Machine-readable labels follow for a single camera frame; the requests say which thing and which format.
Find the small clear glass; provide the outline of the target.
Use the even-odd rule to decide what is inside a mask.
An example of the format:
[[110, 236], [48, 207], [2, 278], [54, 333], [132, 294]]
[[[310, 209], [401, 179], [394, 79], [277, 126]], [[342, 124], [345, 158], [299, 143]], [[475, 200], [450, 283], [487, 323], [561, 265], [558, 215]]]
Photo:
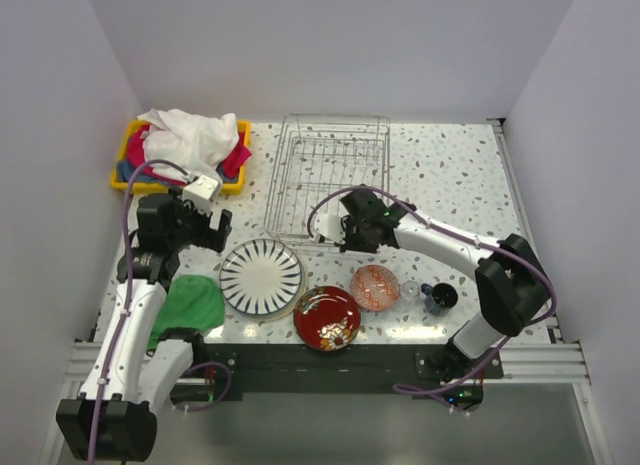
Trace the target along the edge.
[[420, 285], [413, 280], [405, 281], [400, 287], [400, 296], [408, 302], [415, 302], [420, 299]]

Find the wire dish rack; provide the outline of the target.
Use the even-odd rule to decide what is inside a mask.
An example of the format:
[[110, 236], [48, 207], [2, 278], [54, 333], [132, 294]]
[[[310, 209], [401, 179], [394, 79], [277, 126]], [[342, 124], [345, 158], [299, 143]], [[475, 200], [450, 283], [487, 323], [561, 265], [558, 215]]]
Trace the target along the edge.
[[382, 115], [284, 117], [269, 187], [265, 229], [289, 246], [322, 250], [307, 220], [327, 195], [353, 185], [389, 189], [390, 119]]

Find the dark blue mug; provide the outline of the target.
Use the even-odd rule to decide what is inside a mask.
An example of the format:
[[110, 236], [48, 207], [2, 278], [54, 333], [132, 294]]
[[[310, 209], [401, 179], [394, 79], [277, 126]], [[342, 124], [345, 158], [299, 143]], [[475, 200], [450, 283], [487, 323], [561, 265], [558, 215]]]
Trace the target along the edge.
[[436, 285], [422, 283], [420, 289], [425, 296], [426, 310], [433, 316], [441, 317], [447, 315], [458, 303], [458, 292], [448, 283], [438, 283]]

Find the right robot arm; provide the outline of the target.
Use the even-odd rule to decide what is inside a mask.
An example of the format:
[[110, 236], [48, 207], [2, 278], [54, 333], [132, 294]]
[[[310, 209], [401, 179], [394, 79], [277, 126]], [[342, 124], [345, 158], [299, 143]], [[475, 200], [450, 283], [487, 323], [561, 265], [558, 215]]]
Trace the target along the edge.
[[556, 303], [553, 286], [529, 242], [518, 234], [495, 240], [447, 225], [364, 185], [347, 189], [341, 203], [343, 251], [374, 253], [382, 245], [433, 258], [476, 284], [480, 311], [430, 359], [434, 367], [469, 377], [495, 343], [520, 334], [546, 304]]

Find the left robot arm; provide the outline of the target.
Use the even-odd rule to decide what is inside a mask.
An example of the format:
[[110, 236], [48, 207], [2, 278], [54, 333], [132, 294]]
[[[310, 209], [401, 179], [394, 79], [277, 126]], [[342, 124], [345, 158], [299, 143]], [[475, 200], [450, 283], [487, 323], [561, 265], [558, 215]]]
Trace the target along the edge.
[[207, 365], [202, 334], [173, 327], [162, 333], [155, 355], [146, 355], [184, 249], [221, 252], [232, 214], [217, 211], [218, 188], [198, 179], [183, 188], [142, 197], [137, 228], [129, 229], [132, 199], [121, 217], [124, 253], [118, 264], [116, 300], [104, 340], [73, 399], [60, 401], [56, 422], [78, 460], [143, 462], [151, 454], [158, 410], [181, 377], [196, 377]]

